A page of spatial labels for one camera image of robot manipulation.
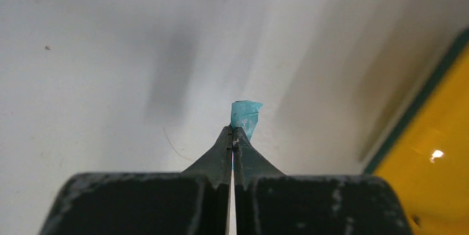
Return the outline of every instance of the green edge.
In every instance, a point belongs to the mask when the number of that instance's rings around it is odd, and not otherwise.
[[[441,59],[433,74],[431,74],[423,88],[420,90],[413,102],[402,115],[401,119],[396,124],[394,129],[390,132],[388,138],[386,138],[383,145],[374,155],[373,159],[371,159],[371,161],[368,163],[365,170],[363,171],[364,174],[371,174],[375,171],[379,163],[381,163],[381,161],[386,157],[386,155],[393,147],[394,143],[405,131],[407,125],[412,121],[412,119],[415,117],[420,108],[422,108],[422,106],[425,104],[425,101],[431,95],[435,87],[440,83],[441,79],[445,76],[448,69],[454,64],[457,57],[463,51],[464,47],[468,42],[469,28],[458,35],[449,50]]]

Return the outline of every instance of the metal jaw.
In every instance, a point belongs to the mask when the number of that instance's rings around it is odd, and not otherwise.
[[[73,176],[40,234],[226,234],[232,159],[238,234],[411,234],[384,180],[286,176],[230,126],[181,173]]]

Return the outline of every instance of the blue plastic piece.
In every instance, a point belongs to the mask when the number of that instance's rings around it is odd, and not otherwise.
[[[250,140],[259,121],[259,110],[264,104],[236,101],[231,104],[231,127],[242,127]]]

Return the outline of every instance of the yellow surface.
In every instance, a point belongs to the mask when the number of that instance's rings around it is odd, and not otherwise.
[[[436,150],[442,156],[432,159]],[[415,234],[469,234],[468,45],[375,174],[393,187]]]

